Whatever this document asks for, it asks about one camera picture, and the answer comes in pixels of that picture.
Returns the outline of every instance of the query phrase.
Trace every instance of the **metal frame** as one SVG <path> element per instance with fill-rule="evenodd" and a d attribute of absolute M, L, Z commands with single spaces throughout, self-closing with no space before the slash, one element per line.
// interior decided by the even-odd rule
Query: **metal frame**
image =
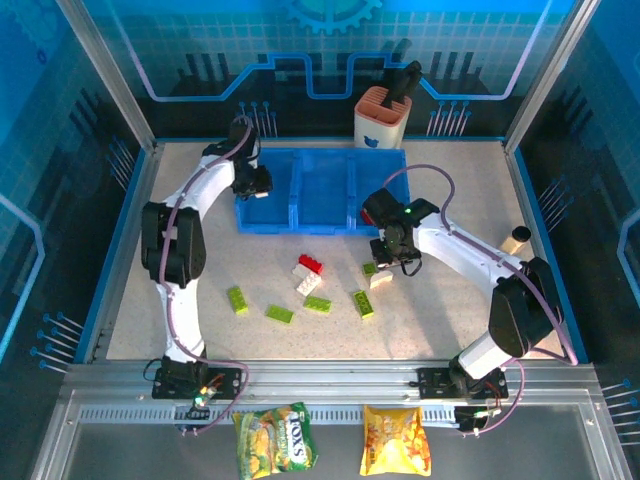
<path fill-rule="evenodd" d="M 586 30 L 599 4 L 600 0 L 583 0 L 574 7 L 557 47 L 553 50 L 546 67 L 541 69 L 533 87 L 529 89 L 507 131 L 507 143 L 505 145 L 507 153 L 515 153 L 518 145 L 520 145 L 556 79 L 567 65 L 571 53 Z"/>
<path fill-rule="evenodd" d="M 523 361 L 526 384 L 521 405 L 576 406 L 601 479 L 631 479 L 622 447 L 606 408 L 598 378 L 592 366 L 561 367 L 557 362 Z M 83 409 L 101 407 L 100 423 L 175 424 L 173 415 L 154 414 L 144 422 L 123 421 L 123 410 L 184 407 L 190 402 L 153 400 L 151 384 L 142 378 L 145 362 L 124 361 L 70 367 L 60 391 L 32 480 L 62 478 L 72 460 L 72 445 L 82 423 L 95 423 L 83 416 Z M 442 361 L 255 361 L 248 362 L 252 380 L 239 403 L 239 409 L 304 401 L 312 406 L 451 406 L 467 404 L 460 400 L 421 401 L 417 388 L 408 382 L 416 378 L 419 367 L 442 367 Z M 510 400 L 517 393 L 520 373 L 506 371 Z M 336 418 L 335 422 L 344 423 Z"/>
<path fill-rule="evenodd" d="M 122 230 L 112 245 L 113 257 L 109 268 L 101 277 L 102 293 L 94 300 L 94 326 L 87 337 L 87 348 L 77 361 L 91 361 L 98 334 L 115 318 L 119 306 L 119 288 L 124 288 L 127 269 L 136 248 L 137 225 L 142 203 L 149 197 L 155 179 L 160 153 L 156 140 L 133 94 L 109 52 L 104 39 L 80 0 L 57 0 L 73 31 L 91 59 L 100 78 L 114 98 L 118 108 L 142 147 L 152 153 L 144 162 L 137 182 L 128 195 L 131 202 L 122 212 Z M 509 128 L 505 151 L 516 192 L 527 223 L 534 231 L 536 252 L 546 256 L 544 242 L 537 231 L 535 212 L 530 204 L 524 180 L 515 158 L 516 149 L 531 125 L 555 80 L 562 72 L 571 52 L 584 32 L 599 0 L 584 0 L 576 6 L 567 22 L 564 35 L 556 50 L 550 54 L 546 69 L 539 75 Z M 522 405 L 574 405 L 578 407 L 586 437 L 600 478 L 631 479 L 620 442 L 609 416 L 598 378 L 590 365 L 574 368 L 559 366 L 557 362 L 524 361 L 527 381 Z M 239 408 L 286 404 L 304 401 L 312 408 L 328 406 L 376 405 L 431 405 L 451 406 L 466 404 L 462 401 L 420 401 L 417 389 L 409 388 L 418 367 L 443 367 L 444 361 L 305 361 L 305 362 L 248 362 L 252 380 Z M 72 365 L 65 377 L 59 400 L 54 409 L 44 438 L 32 479 L 62 478 L 72 459 L 72 446 L 79 425 L 89 423 L 83 412 L 100 407 L 114 415 L 113 423 L 126 423 L 115 418 L 118 411 L 162 411 L 146 423 L 174 424 L 176 409 L 188 402 L 159 401 L 150 397 L 150 384 L 142 379 L 144 362 L 96 362 L 90 365 Z M 519 385 L 519 371 L 506 372 L 513 399 Z"/>
<path fill-rule="evenodd" d="M 84 3 L 56 1 L 140 146 L 147 154 L 153 153 L 156 140 L 151 127 Z"/>

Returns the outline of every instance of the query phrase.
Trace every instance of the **knife block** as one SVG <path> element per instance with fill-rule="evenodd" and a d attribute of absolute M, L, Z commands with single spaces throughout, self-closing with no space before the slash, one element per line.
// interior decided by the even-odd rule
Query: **knife block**
<path fill-rule="evenodd" d="M 411 99 L 404 97 L 404 105 L 391 102 L 391 108 L 381 105 L 389 90 L 371 87 L 358 101 L 354 115 L 354 140 L 360 148 L 400 148 Z"/>

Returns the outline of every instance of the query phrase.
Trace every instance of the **cable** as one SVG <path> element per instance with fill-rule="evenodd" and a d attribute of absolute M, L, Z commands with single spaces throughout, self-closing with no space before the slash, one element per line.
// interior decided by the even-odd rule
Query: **cable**
<path fill-rule="evenodd" d="M 240 116 L 234 118 L 232 123 L 237 122 L 239 120 L 245 120 L 245 119 L 248 120 L 248 117 L 246 115 L 240 115 Z M 180 209 L 180 205 L 182 205 L 182 201 L 186 197 L 186 195 L 189 192 L 189 189 L 191 188 L 191 186 L 205 172 L 207 172 L 209 169 L 213 168 L 214 166 L 222 163 L 223 161 L 228 160 L 229 158 L 231 158 L 233 155 L 235 155 L 244 146 L 244 144 L 247 142 L 247 139 L 249 138 L 249 135 L 251 133 L 251 129 L 253 128 L 252 124 L 249 124 L 248 127 L 249 128 L 247 128 L 247 130 L 246 130 L 246 132 L 244 134 L 244 137 L 242 137 L 240 142 L 238 142 L 238 144 L 235 147 L 233 147 L 227 153 L 225 153 L 225 154 L 221 155 L 220 157 L 216 158 L 215 160 L 212 160 L 211 162 L 205 164 L 204 166 L 201 166 L 200 170 L 198 170 L 187 181 L 187 183 L 185 184 L 184 188 L 180 192 L 180 195 L 176 199 L 175 205 L 171 209 L 171 213 L 169 215 L 169 220 L 167 221 L 167 229 L 166 229 L 167 232 L 171 232 L 172 231 L 173 226 L 175 224 L 176 216 L 178 214 L 178 210 Z M 173 301 L 174 293 L 173 293 L 172 288 L 169 286 L 169 284 L 165 280 L 165 272 L 167 270 L 167 259 L 169 257 L 169 245 L 170 245 L 170 243 L 171 243 L 171 235 L 165 235 L 164 242 L 162 244 L 162 255 L 160 257 L 159 283 L 160 283 L 160 285 L 162 285 L 164 287 L 165 291 L 167 292 L 167 303 L 166 303 L 167 326 L 169 327 L 169 332 L 171 334 L 171 338 L 175 342 L 176 346 L 180 349 L 180 351 L 182 351 L 182 353 L 184 353 L 185 355 L 187 355 L 190 358 L 193 358 L 197 362 L 203 362 L 203 363 L 206 363 L 207 365 L 226 365 L 228 367 L 235 367 L 235 368 L 241 369 L 242 372 L 245 374 L 244 382 L 241 383 L 240 389 L 238 391 L 238 394 L 231 401 L 231 403 L 229 405 L 227 405 L 227 407 L 222 411 L 222 413 L 220 415 L 218 415 L 218 417 L 215 420 L 213 420 L 211 423 L 207 424 L 204 427 L 200 427 L 198 429 L 194 428 L 192 430 L 188 430 L 188 433 L 190 433 L 192 435 L 196 435 L 198 433 L 203 433 L 203 432 L 209 430 L 210 428 L 212 428 L 213 426 L 215 426 L 235 406 L 235 404 L 237 403 L 238 399 L 242 396 L 242 394 L 244 393 L 245 389 L 247 388 L 247 385 L 249 384 L 249 367 L 247 367 L 247 365 L 245 365 L 244 363 L 241 363 L 241 362 L 233 362 L 233 361 L 225 361 L 225 360 L 209 360 L 209 359 L 204 358 L 204 357 L 199 357 L 198 355 L 195 355 L 195 354 L 191 353 L 184 345 L 182 345 L 182 343 L 180 343 L 180 339 L 178 338 L 178 336 L 176 334 L 175 326 L 173 324 L 173 316 L 172 316 L 172 313 L 171 313 L 171 304 L 172 304 L 172 301 Z"/>
<path fill-rule="evenodd" d="M 211 381 L 210 381 L 209 383 L 207 383 L 207 385 L 206 385 L 206 386 L 207 386 L 207 387 L 210 387 L 211 385 L 214 385 L 214 384 L 215 384 L 214 386 L 216 386 L 216 385 L 217 385 L 217 386 L 220 386 L 221 382 L 218 382 L 218 380 L 222 380 L 223 378 L 224 378 L 224 373 L 219 373 L 218 375 L 216 375 L 215 377 L 213 377 L 213 378 L 211 379 Z"/>
<path fill-rule="evenodd" d="M 450 187 L 449 195 L 447 196 L 447 199 L 444 201 L 444 203 L 442 204 L 442 208 L 440 209 L 440 219 L 442 220 L 442 224 L 447 229 L 447 231 L 449 233 L 451 233 L 453 236 L 455 236 L 456 238 L 458 238 L 458 239 L 462 240 L 463 242 L 465 242 L 467 245 L 470 245 L 471 247 L 475 248 L 479 252 L 485 254 L 486 256 L 491 258 L 492 260 L 497 261 L 497 262 L 501 262 L 502 261 L 502 257 L 500 257 L 499 255 L 496 255 L 494 252 L 492 252 L 488 248 L 484 247 L 483 245 L 480 245 L 478 242 L 474 241 L 473 239 L 468 238 L 465 235 L 462 235 L 460 232 L 458 232 L 456 230 L 453 230 L 451 228 L 451 225 L 449 224 L 449 221 L 447 220 L 447 217 L 446 217 L 446 211 L 447 211 L 447 208 L 449 207 L 449 204 L 451 203 L 451 200 L 453 200 L 453 196 L 456 193 L 456 185 L 455 185 L 451 175 L 449 175 L 449 173 L 447 171 L 445 171 L 444 169 L 442 169 L 440 167 L 437 167 L 435 165 L 430 165 L 428 163 L 420 163 L 420 164 L 417 164 L 417 165 L 410 165 L 408 167 L 401 168 L 400 170 L 397 170 L 394 173 L 392 173 L 384 181 L 382 186 L 386 187 L 387 184 L 391 180 L 393 180 L 395 177 L 397 177 L 398 175 L 400 175 L 402 173 L 405 173 L 405 172 L 407 172 L 409 170 L 413 170 L 415 168 L 426 168 L 426 169 L 429 169 L 429 170 L 435 170 L 436 172 L 438 172 L 441 175 L 443 175 L 447 179 L 447 181 L 449 182 L 449 187 Z M 545 315 L 547 316 L 547 318 L 551 322 L 551 325 L 553 325 L 553 328 L 554 328 L 554 330 L 556 331 L 556 333 L 558 335 L 558 339 L 560 340 L 560 344 L 562 345 L 562 348 L 564 349 L 564 351 L 566 352 L 567 356 L 569 357 L 568 361 L 567 361 L 567 359 L 563 359 L 562 361 L 564 361 L 565 363 L 569 363 L 572 366 L 577 365 L 578 364 L 578 358 L 576 357 L 575 351 L 573 350 L 573 347 L 571 346 L 571 343 L 569 342 L 569 339 L 567 338 L 565 333 L 562 331 L 562 329 L 560 327 L 560 321 L 555 317 L 555 315 L 551 311 L 551 307 L 547 303 L 547 301 L 544 298 L 544 296 L 542 295 L 542 293 L 540 293 L 540 291 L 533 284 L 533 282 L 531 280 L 529 280 L 529 278 L 527 278 L 527 276 L 524 275 L 519 269 L 517 269 L 516 267 L 511 265 L 509 262 L 504 262 L 503 265 L 509 271 L 511 271 L 511 273 L 516 275 L 518 277 L 518 279 L 520 279 L 522 281 L 522 283 L 524 283 L 526 285 L 526 287 L 531 291 L 533 296 L 536 298 L 536 300 L 538 301 L 538 303 L 542 307 L 542 310 L 544 311 Z"/>
<path fill-rule="evenodd" d="M 544 348 L 533 347 L 530 351 L 542 353 L 547 357 L 551 357 L 560 362 L 566 363 L 567 365 L 571 365 L 571 362 L 567 359 L 567 357 L 563 357 L 562 355 L 558 355 L 557 353 L 551 352 L 550 350 L 545 350 Z"/>
<path fill-rule="evenodd" d="M 491 430 L 495 430 L 496 428 L 498 428 L 500 425 L 502 425 L 504 422 L 507 421 L 507 419 L 513 414 L 513 412 L 516 410 L 516 407 L 520 403 L 520 400 L 522 399 L 522 392 L 524 392 L 524 384 L 525 384 L 524 367 L 522 366 L 522 363 L 520 363 L 519 360 L 513 359 L 512 362 L 518 365 L 518 367 L 520 368 L 520 388 L 518 388 L 518 394 L 516 395 L 515 400 L 511 404 L 511 407 L 509 407 L 509 410 L 507 411 L 507 413 L 505 413 L 502 417 L 500 417 L 500 420 L 498 420 L 493 425 L 485 426 L 482 430 L 474 431 L 473 432 L 474 435 L 482 435 L 487 432 L 490 432 Z M 472 432 L 464 433 L 463 435 L 469 435 L 471 433 Z"/>
<path fill-rule="evenodd" d="M 161 362 L 161 361 L 162 361 L 161 358 L 154 358 L 153 360 L 149 360 L 149 363 L 147 363 L 142 369 L 142 378 L 144 378 L 147 382 L 153 382 L 154 381 L 153 378 L 147 378 L 147 370 L 149 370 L 149 367 L 154 363 Z"/>
<path fill-rule="evenodd" d="M 418 266 L 416 268 L 414 268 L 411 273 L 407 273 L 407 269 L 405 267 L 406 263 L 407 262 L 400 262 L 400 268 L 402 268 L 402 273 L 404 273 L 407 277 L 415 276 L 415 274 L 418 273 L 420 271 L 420 269 L 422 268 L 422 259 L 421 258 L 418 259 Z"/>
<path fill-rule="evenodd" d="M 500 406 L 502 405 L 502 402 L 500 401 L 500 392 L 498 391 L 498 389 L 493 385 L 493 383 L 489 382 L 488 380 L 484 382 L 485 385 L 487 387 L 489 387 L 491 389 L 491 391 L 493 391 L 493 393 L 495 394 L 495 399 L 496 399 L 496 406 L 495 408 L 500 408 Z"/>

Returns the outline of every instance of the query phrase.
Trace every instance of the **yellow chip bag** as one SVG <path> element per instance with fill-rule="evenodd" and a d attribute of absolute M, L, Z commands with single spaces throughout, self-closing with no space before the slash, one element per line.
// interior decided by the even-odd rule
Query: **yellow chip bag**
<path fill-rule="evenodd" d="M 431 454 L 422 428 L 422 409 L 364 407 L 364 454 L 360 475 L 431 475 Z"/>

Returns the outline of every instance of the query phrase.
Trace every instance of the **gear logo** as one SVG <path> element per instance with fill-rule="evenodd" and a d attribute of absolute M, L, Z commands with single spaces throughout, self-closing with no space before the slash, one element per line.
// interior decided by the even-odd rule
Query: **gear logo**
<path fill-rule="evenodd" d="M 381 7 L 381 0 L 286 0 L 289 18 L 297 19 L 300 27 L 310 27 L 315 34 L 324 31 L 347 33 L 347 27 L 358 28 L 363 19 L 371 19 L 371 11 Z"/>
<path fill-rule="evenodd" d="M 0 0 L 0 13 L 12 16 L 39 49 L 58 33 L 56 8 L 54 0 Z"/>

